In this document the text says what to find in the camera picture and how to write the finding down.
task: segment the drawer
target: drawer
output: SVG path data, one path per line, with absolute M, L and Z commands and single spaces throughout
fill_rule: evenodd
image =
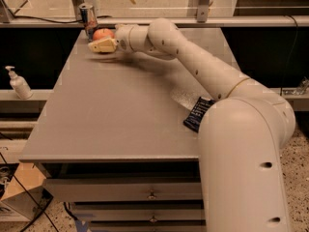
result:
M 205 220 L 203 200 L 177 202 L 107 202 L 70 204 L 71 212 L 85 221 Z
M 92 232 L 206 232 L 204 221 L 90 222 Z
M 46 179 L 43 183 L 63 202 L 200 200 L 200 182 L 186 178 Z

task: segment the pump bottle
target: pump bottle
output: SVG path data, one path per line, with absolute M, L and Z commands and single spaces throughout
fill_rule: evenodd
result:
M 14 71 L 12 71 L 12 69 L 14 69 L 13 66 L 6 67 L 6 70 L 9 72 L 9 76 L 11 78 L 10 84 L 12 88 L 16 91 L 17 95 L 21 99 L 23 100 L 29 99 L 33 93 L 28 83 L 26 82 L 25 78 L 17 75 Z

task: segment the drawer handle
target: drawer handle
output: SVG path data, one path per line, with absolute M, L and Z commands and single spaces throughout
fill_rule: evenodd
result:
M 155 222 L 157 222 L 157 219 L 155 218 L 155 216 L 153 216 L 153 217 L 149 220 L 149 222 L 155 223 Z
M 147 198 L 148 200 L 156 200 L 156 196 L 153 190 L 151 190 L 151 194 Z

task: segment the gray table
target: gray table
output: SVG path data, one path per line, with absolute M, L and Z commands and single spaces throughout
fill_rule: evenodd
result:
M 220 29 L 182 29 L 233 66 Z M 25 162 L 196 160 L 183 120 L 209 94 L 178 62 L 92 53 L 81 32 L 23 151 Z

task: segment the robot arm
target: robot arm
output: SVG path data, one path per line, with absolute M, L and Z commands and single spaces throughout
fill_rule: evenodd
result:
M 279 149 L 295 129 L 287 101 L 190 42 L 167 19 L 123 26 L 118 48 L 177 58 L 218 101 L 199 132 L 209 232 L 291 232 Z

